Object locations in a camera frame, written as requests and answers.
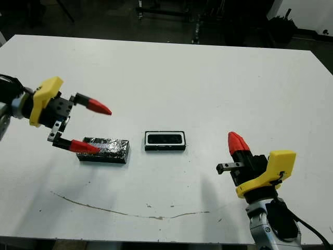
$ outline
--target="black cable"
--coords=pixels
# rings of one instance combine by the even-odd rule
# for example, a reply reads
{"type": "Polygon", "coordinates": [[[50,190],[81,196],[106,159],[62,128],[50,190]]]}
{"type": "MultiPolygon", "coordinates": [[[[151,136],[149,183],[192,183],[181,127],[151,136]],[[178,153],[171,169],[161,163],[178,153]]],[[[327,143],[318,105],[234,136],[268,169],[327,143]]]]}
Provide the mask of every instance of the black cable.
{"type": "MultiPolygon", "coordinates": [[[[271,182],[272,186],[276,186],[276,185],[281,184],[281,183],[282,183],[281,179],[279,179],[277,181],[271,182]]],[[[294,221],[300,222],[301,224],[303,224],[303,226],[305,226],[307,229],[309,229],[311,232],[313,232],[315,235],[317,235],[317,237],[322,241],[325,249],[327,249],[327,250],[333,250],[333,248],[329,244],[328,240],[322,234],[320,234],[316,229],[314,229],[312,226],[310,226],[309,224],[307,224],[304,220],[301,220],[292,211],[290,211],[290,209],[287,208],[287,206],[286,206],[285,203],[279,201],[279,199],[277,198],[277,195],[274,197],[274,201],[277,204],[279,204],[282,209],[285,209],[288,213],[290,213],[290,215],[292,216],[292,218],[294,219],[294,221]]]]}
{"type": "Polygon", "coordinates": [[[329,242],[327,241],[327,239],[325,239],[325,237],[323,235],[321,235],[316,229],[314,229],[312,226],[310,226],[309,224],[307,224],[304,220],[301,220],[300,218],[298,218],[292,211],[290,211],[287,207],[286,207],[287,211],[292,215],[293,219],[297,222],[300,222],[301,224],[303,224],[306,228],[308,228],[310,231],[312,231],[315,235],[317,235],[317,237],[319,239],[321,239],[321,241],[323,242],[323,245],[325,247],[325,249],[327,250],[333,250],[332,246],[329,244],[329,242]]]}

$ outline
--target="white table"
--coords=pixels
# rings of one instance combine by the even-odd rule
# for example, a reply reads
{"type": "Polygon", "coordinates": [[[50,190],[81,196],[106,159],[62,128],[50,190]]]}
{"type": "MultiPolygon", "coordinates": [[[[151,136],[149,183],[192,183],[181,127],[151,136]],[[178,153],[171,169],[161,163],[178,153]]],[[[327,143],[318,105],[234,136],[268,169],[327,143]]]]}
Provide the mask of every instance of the white table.
{"type": "MultiPolygon", "coordinates": [[[[131,146],[126,165],[80,163],[47,142],[49,129],[12,119],[0,143],[0,235],[252,244],[247,204],[215,170],[232,161],[236,131],[254,154],[298,153],[278,192],[333,243],[333,76],[311,52],[16,35],[0,69],[31,88],[60,76],[65,97],[112,109],[75,107],[64,138],[131,146]],[[145,152],[146,130],[184,130],[186,151],[145,152]]],[[[320,242],[301,230],[303,244],[320,242]]]]}

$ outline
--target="black rectangular block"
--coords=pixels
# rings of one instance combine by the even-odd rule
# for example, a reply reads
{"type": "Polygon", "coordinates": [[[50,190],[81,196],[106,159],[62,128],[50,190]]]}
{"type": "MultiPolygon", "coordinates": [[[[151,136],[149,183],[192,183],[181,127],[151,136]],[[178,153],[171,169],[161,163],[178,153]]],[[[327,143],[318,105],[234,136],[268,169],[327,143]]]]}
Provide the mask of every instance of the black rectangular block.
{"type": "Polygon", "coordinates": [[[128,140],[85,137],[83,142],[100,148],[100,152],[98,154],[77,153],[80,161],[126,163],[130,149],[128,140]]]}

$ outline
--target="white wall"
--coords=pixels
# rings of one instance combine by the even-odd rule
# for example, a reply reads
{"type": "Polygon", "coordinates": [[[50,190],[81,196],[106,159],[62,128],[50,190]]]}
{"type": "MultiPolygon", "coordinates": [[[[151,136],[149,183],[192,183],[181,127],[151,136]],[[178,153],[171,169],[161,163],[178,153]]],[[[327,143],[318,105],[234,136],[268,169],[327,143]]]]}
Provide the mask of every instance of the white wall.
{"type": "Polygon", "coordinates": [[[333,0],[283,0],[277,15],[289,15],[300,29],[315,30],[322,34],[323,27],[333,35],[333,0]]]}

